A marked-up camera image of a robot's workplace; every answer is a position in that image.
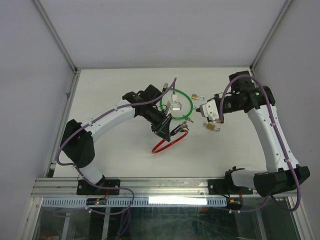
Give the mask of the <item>green cable lock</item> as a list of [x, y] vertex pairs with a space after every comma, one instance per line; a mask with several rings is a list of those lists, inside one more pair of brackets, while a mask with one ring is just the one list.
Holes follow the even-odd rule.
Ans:
[[[174, 86], [169, 88], [169, 85], [165, 83], [162, 88], [162, 92], [164, 93], [168, 89], [170, 93], [169, 98], [166, 100], [166, 102], [161, 99], [159, 102], [159, 107], [166, 115], [171, 114], [172, 119], [175, 121], [182, 121], [186, 120], [190, 117], [190, 115], [193, 112], [193, 101], [191, 98], [184, 93], [183, 91], [175, 88]], [[188, 102], [188, 108], [185, 110], [185, 107], [180, 102], [179, 97], [184, 97], [186, 101]]]

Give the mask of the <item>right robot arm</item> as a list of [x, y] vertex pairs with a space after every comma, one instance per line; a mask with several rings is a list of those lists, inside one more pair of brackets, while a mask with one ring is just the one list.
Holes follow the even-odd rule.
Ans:
[[266, 172], [234, 166], [225, 172], [223, 189], [234, 194], [242, 187], [256, 190], [261, 197], [269, 197], [293, 190], [310, 177], [307, 166], [301, 166], [292, 153], [282, 131], [271, 89], [240, 71], [229, 76], [229, 84], [222, 96], [215, 94], [219, 120], [224, 115], [244, 111], [252, 122], [263, 149]]

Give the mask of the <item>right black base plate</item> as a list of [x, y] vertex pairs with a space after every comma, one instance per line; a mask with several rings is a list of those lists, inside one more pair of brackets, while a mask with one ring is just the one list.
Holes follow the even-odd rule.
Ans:
[[228, 188], [224, 179], [208, 179], [207, 188], [209, 195], [221, 195], [228, 197], [230, 195], [241, 194], [241, 189], [239, 187]]

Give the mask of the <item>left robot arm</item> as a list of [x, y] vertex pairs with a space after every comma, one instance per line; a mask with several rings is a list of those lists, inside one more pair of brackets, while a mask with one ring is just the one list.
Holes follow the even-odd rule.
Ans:
[[173, 117], [170, 113], [157, 109], [156, 104], [162, 97], [163, 93], [149, 85], [143, 91], [126, 93], [113, 108], [100, 116], [82, 122], [70, 120], [65, 126], [56, 157], [64, 152], [71, 160], [71, 166], [84, 178], [87, 188], [93, 194], [100, 194], [103, 190], [115, 191], [116, 188], [106, 182], [105, 176], [93, 162], [95, 142], [108, 131], [135, 117], [146, 119], [151, 124], [151, 131], [169, 142]]

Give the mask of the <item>brass long-shackle padlock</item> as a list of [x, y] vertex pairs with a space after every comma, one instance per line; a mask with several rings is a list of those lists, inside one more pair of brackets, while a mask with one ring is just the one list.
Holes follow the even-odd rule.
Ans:
[[198, 101], [204, 101], [204, 100], [205, 100], [205, 98], [204, 98], [203, 96], [198, 95], [198, 94], [192, 94], [192, 95], [191, 95], [191, 98], [192, 98], [193, 100], [198, 100]]

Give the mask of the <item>aluminium front rail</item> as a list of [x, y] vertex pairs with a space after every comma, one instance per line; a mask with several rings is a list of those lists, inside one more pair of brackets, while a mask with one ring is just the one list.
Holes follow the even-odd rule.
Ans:
[[[131, 197], [130, 189], [137, 198], [148, 196], [213, 197], [209, 195], [209, 179], [222, 177], [119, 177], [106, 181], [118, 189], [118, 197]], [[90, 187], [81, 177], [37, 178], [32, 197], [79, 197], [80, 195], [104, 195], [105, 192]]]

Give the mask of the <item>red cable lock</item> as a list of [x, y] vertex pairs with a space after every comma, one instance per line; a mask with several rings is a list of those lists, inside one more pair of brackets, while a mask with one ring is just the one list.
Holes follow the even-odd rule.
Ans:
[[189, 134], [189, 127], [186, 122], [179, 124], [169, 134], [170, 140], [161, 140], [151, 150], [152, 154], [158, 154], [180, 142]]

